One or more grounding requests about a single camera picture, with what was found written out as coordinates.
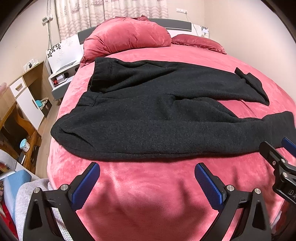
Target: beige wall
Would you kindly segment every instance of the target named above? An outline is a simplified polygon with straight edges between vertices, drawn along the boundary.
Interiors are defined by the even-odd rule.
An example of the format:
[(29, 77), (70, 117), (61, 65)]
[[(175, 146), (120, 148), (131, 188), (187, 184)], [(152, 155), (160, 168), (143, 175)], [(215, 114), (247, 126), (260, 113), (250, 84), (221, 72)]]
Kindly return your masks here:
[(296, 43), (260, 0), (205, 0), (205, 26), (226, 52), (257, 68), (296, 100)]
[(204, 26), (204, 2), (206, 1), (207, 0), (167, 0), (169, 18), (187, 21), (186, 15), (184, 13), (176, 12), (176, 8), (182, 8), (187, 10), (187, 16), (190, 22)]
[[(23, 66), (29, 60), (35, 58), (41, 62), (46, 59), (48, 29), (41, 21), (46, 16), (46, 3), (47, 0), (38, 0), (31, 4), (15, 19), (0, 41), (0, 84), (10, 84), (24, 73)], [(51, 33), (52, 43), (60, 42), (55, 16)]]

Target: folded pink comforter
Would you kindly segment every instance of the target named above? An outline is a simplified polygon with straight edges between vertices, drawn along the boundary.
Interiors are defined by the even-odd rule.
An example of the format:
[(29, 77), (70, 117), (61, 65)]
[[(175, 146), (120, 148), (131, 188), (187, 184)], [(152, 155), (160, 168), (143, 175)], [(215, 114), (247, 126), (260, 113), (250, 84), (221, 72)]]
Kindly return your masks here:
[[(239, 67), (262, 82), (270, 105), (237, 100), (220, 101), (238, 117), (262, 118), (285, 110), (296, 114), (294, 101), (271, 79), (253, 67), (206, 49), (182, 45), (133, 49), (109, 55), (123, 61), (158, 60), (204, 65), (234, 72)], [(69, 113), (87, 89), (94, 63), (80, 68), (61, 104), (58, 118)], [(296, 160), (283, 148), (278, 149), (291, 164)], [(259, 153), (236, 157), (182, 158), (171, 163), (101, 162), (101, 176), (84, 207), (77, 211), (95, 240), (163, 240), (197, 241), (214, 221), (212, 210), (194, 177), (194, 167), (204, 162), (225, 184), (242, 191), (260, 188), (269, 212), (270, 222), (278, 214), (283, 199), (272, 191), (273, 168)], [(54, 139), (51, 141), (47, 172), (51, 184), (58, 188), (81, 174), (90, 161), (68, 153)], [(235, 228), (233, 222), (224, 240)]]

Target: metal bolt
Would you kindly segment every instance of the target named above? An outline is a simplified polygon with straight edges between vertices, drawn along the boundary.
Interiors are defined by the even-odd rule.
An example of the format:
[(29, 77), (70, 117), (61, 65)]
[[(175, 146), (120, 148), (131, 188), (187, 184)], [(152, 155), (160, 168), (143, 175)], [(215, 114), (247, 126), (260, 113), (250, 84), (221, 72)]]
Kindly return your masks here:
[(68, 185), (67, 184), (63, 184), (61, 185), (61, 190), (66, 191), (68, 189)]
[(34, 189), (34, 193), (39, 193), (40, 192), (40, 188), (35, 188)]
[(234, 190), (234, 186), (233, 185), (227, 185), (226, 188), (227, 188), (228, 191), (231, 191), (231, 192)]
[(259, 188), (255, 188), (255, 193), (257, 193), (257, 194), (260, 194), (261, 193), (261, 190), (259, 189)]

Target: floor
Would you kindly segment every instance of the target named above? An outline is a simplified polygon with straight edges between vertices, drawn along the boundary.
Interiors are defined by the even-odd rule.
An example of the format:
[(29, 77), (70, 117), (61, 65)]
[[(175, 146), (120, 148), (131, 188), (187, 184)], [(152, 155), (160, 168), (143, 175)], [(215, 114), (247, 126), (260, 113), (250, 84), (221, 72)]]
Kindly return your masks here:
[(42, 137), (41, 146), (38, 151), (36, 162), (36, 176), (39, 178), (47, 178), (47, 159), (49, 155), (49, 147), (52, 136), (50, 130), (57, 119), (59, 112), (60, 102), (54, 101), (48, 113), (48, 116), (42, 121), (38, 132)]

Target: drawer handle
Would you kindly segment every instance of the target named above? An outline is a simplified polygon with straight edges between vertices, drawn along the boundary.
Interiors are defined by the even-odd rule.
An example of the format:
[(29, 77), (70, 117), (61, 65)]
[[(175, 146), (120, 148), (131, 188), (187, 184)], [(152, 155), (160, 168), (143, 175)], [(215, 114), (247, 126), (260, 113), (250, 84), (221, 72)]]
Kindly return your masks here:
[(39, 107), (37, 106), (35, 100), (32, 100), (32, 102), (34, 103), (35, 107), (36, 107), (37, 109), (39, 109)]
[(15, 90), (19, 91), (19, 89), (22, 87), (22, 83), (20, 83), (16, 88)]

